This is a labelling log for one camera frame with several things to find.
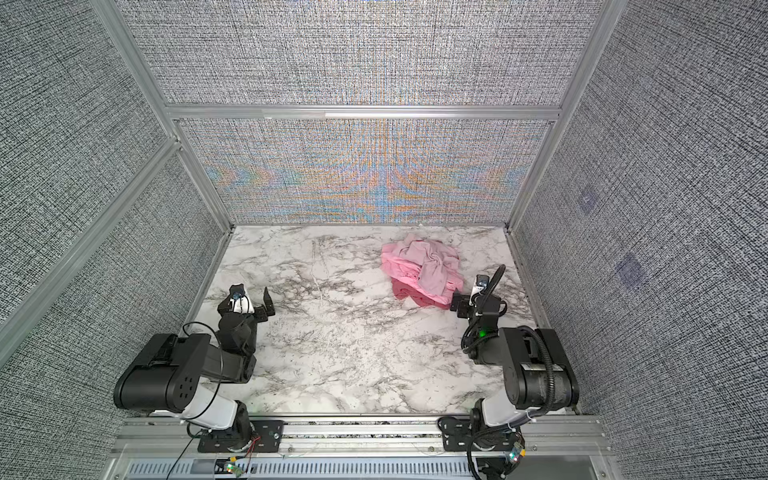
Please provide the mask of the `dark pink cloth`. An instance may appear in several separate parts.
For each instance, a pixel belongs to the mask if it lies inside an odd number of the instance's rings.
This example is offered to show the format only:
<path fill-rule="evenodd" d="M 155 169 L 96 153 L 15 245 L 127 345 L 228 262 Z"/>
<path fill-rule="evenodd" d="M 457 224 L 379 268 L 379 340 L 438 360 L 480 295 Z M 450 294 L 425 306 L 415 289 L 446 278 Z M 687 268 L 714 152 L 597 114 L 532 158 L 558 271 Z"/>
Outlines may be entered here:
<path fill-rule="evenodd" d="M 435 282 L 421 285 L 416 279 L 407 278 L 392 279 L 392 293 L 398 300 L 411 298 L 420 307 L 436 307 L 448 310 L 453 299 L 453 294 L 462 288 L 463 284 L 447 281 L 442 286 Z"/>

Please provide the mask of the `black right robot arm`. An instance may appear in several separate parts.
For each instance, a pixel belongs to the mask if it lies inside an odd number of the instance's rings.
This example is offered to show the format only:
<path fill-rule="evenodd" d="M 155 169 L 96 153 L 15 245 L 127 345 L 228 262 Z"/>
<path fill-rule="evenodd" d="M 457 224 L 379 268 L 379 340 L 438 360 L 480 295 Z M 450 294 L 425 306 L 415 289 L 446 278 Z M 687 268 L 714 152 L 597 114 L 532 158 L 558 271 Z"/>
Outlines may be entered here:
<path fill-rule="evenodd" d="M 578 403 L 578 381 L 555 330 L 500 326 L 506 302 L 484 292 L 455 293 L 450 309 L 468 321 L 462 352 L 477 365 L 499 367 L 503 376 L 501 390 L 479 400 L 459 427 L 470 435 L 509 430 Z"/>

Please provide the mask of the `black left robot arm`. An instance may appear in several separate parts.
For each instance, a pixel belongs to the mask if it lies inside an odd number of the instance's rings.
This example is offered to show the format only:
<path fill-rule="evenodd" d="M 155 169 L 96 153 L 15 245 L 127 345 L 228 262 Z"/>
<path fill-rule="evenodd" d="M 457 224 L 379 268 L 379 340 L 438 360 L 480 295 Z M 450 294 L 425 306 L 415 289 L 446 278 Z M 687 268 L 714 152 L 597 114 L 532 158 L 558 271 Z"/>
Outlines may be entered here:
<path fill-rule="evenodd" d="M 267 289 L 253 303 L 244 285 L 229 287 L 216 329 L 151 337 L 117 380 L 117 408 L 177 418 L 200 431 L 200 453 L 276 452 L 282 421 L 253 421 L 246 405 L 221 394 L 224 384 L 246 384 L 255 366 L 258 325 L 276 314 Z"/>

